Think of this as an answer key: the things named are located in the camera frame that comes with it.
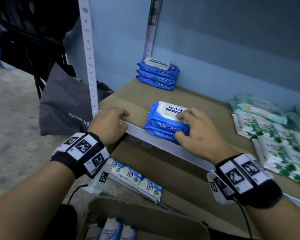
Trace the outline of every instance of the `concrete floor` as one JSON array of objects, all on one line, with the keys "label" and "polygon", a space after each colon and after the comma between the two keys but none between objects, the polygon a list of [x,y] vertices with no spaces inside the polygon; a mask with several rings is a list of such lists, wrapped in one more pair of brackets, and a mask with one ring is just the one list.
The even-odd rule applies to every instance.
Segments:
[{"label": "concrete floor", "polygon": [[[39,99],[33,76],[18,69],[0,70],[0,195],[43,167],[52,151],[67,139],[40,136],[38,116]],[[76,180],[64,203],[83,178]],[[104,192],[120,199],[151,204],[111,179],[106,181]],[[79,218],[94,197],[83,189],[76,192],[71,204]]]}]

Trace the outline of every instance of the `hand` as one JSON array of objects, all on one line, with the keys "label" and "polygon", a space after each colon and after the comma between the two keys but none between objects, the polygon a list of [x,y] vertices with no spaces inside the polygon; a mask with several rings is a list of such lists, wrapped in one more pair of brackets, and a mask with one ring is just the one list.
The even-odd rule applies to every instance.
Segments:
[{"label": "hand", "polygon": [[96,134],[102,143],[107,146],[115,143],[124,135],[128,125],[119,125],[119,119],[130,116],[124,108],[112,107],[98,113],[88,128],[89,132]]},{"label": "hand", "polygon": [[187,151],[197,157],[217,164],[231,156],[238,155],[228,142],[222,137],[211,119],[196,108],[186,109],[176,116],[184,119],[190,125],[190,135],[176,132],[175,138]]}]

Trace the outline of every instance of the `open cardboard box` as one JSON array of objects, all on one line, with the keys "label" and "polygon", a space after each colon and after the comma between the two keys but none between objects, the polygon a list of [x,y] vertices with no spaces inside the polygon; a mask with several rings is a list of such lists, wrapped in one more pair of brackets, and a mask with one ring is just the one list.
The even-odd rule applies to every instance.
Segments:
[{"label": "open cardboard box", "polygon": [[100,223],[108,217],[136,227],[137,240],[210,239],[208,228],[198,220],[158,207],[100,196],[89,203],[77,240],[85,239],[89,224]]},{"label": "open cardboard box", "polygon": [[[229,104],[178,86],[172,91],[166,91],[143,84],[137,79],[134,79],[101,101],[99,107],[101,110],[113,106],[124,107],[131,113],[131,115],[127,117],[127,122],[139,128],[143,128],[147,122],[151,105],[158,101],[164,101],[186,108],[196,107],[204,111],[235,150],[242,153],[250,153],[257,158],[252,142],[236,134],[231,116],[232,110]],[[202,169],[199,169],[199,167],[188,165],[187,162],[180,162],[182,161],[180,158],[175,160],[179,165],[187,165],[185,170],[188,173],[206,180],[206,173],[201,174]],[[300,199],[300,184],[276,173],[272,174],[284,193]]]},{"label": "open cardboard box", "polygon": [[[112,152],[111,157],[127,164],[163,188],[160,202],[173,207],[193,219],[205,222],[210,228],[240,237],[249,237],[247,224],[238,205],[224,206],[216,202],[209,183],[207,171],[158,148],[145,149],[126,137]],[[252,221],[249,225],[254,238],[260,238]]]}]

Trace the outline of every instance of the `wrist strap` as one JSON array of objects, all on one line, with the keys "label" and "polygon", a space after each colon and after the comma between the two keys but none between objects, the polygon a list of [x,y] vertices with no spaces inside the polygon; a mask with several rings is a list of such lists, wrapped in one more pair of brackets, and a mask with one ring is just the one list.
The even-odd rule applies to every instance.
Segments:
[{"label": "wrist strap", "polygon": [[242,205],[259,209],[273,207],[282,197],[273,176],[251,154],[230,157],[207,174],[213,195],[221,204],[235,198]]},{"label": "wrist strap", "polygon": [[76,178],[87,174],[93,179],[110,156],[99,137],[91,132],[75,133],[54,152],[51,161],[66,165]]}]

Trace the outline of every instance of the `gray tote bag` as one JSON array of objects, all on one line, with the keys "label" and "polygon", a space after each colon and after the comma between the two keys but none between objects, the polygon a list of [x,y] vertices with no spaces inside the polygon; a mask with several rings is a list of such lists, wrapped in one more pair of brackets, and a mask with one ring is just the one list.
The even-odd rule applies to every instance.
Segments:
[{"label": "gray tote bag", "polygon": [[[113,93],[104,83],[97,86],[99,101]],[[70,136],[87,131],[91,121],[89,86],[55,63],[40,99],[40,134]]]}]

